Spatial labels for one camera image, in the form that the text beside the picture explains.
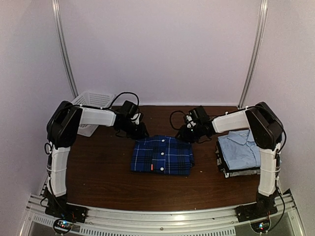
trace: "light blue shirt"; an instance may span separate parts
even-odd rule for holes
[[[260,167],[259,148],[250,130],[230,131],[218,140],[230,170]]]

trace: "white wall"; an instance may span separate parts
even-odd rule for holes
[[[0,1],[0,82],[0,228],[13,236],[45,176],[46,123],[71,100],[51,1]]]
[[[268,19],[247,97],[266,101],[288,135],[281,183],[291,188],[307,235],[315,224],[315,2],[270,0]]]
[[[142,104],[236,105],[260,0],[67,0],[79,92],[133,91]]]

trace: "black folded garment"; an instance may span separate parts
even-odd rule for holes
[[[216,154],[217,154],[217,165],[218,165],[219,171],[224,173],[225,178],[234,177],[234,176],[251,176],[251,175],[260,174],[259,167],[253,167],[253,168],[241,169],[241,170],[230,170],[224,160],[224,156],[223,156],[219,142],[217,142]]]

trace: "metal frame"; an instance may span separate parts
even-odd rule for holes
[[[71,66],[70,66],[70,61],[69,61],[69,56],[67,52],[67,48],[65,45],[65,39],[64,39],[64,34],[63,34],[63,25],[61,21],[61,15],[60,15],[60,8],[59,8],[59,0],[52,0],[52,5],[53,5],[53,12],[54,12],[54,17],[55,17],[55,22],[56,22],[56,28],[57,28],[57,34],[58,34],[58,40],[60,44],[60,50],[63,58],[63,64],[64,68],[67,74],[68,82],[70,85],[70,89],[72,92],[73,97],[77,97],[79,95],[77,86],[75,84]]]
[[[244,107],[245,99],[251,85],[252,77],[253,77],[257,59],[258,59],[259,49],[261,46],[264,31],[265,31],[267,12],[268,12],[268,0],[261,0],[256,38],[255,38],[254,48],[252,50],[252,58],[251,58],[248,72],[247,72],[247,77],[246,77],[244,89],[242,92],[242,96],[238,105],[239,108]]]
[[[20,225],[20,236],[28,236],[32,222],[48,227],[55,218],[45,214],[45,207],[40,205],[41,196],[31,195],[26,212]],[[304,236],[303,226],[291,194],[283,196],[286,212],[296,236]],[[281,215],[283,204],[276,198],[278,213]],[[133,236],[202,236],[211,232],[229,232],[221,235],[235,235],[235,227],[249,224],[239,223],[235,213],[236,206],[207,210],[190,211],[124,211],[89,207],[86,223],[76,223],[73,232],[79,235],[133,235]]]

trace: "white arm segment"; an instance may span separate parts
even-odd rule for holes
[[[50,181],[55,197],[60,197],[66,194],[65,173],[67,170],[69,152],[70,147],[60,147],[58,149],[55,149],[55,147],[53,147],[52,149]],[[49,183],[48,190],[50,193],[52,193]]]
[[[222,133],[235,129],[250,128],[245,111],[234,112],[232,114],[227,113],[225,116],[215,118],[212,121],[215,132]],[[261,164],[258,192],[264,196],[270,196],[276,190],[277,160],[275,156],[279,149],[280,144],[277,144],[274,151],[259,148]]]
[[[113,126],[116,114],[109,110],[99,110],[82,107],[80,124],[96,124],[104,126]],[[67,170],[67,160],[70,147],[60,147],[52,149],[51,165],[51,185],[56,197],[66,194],[65,173]]]

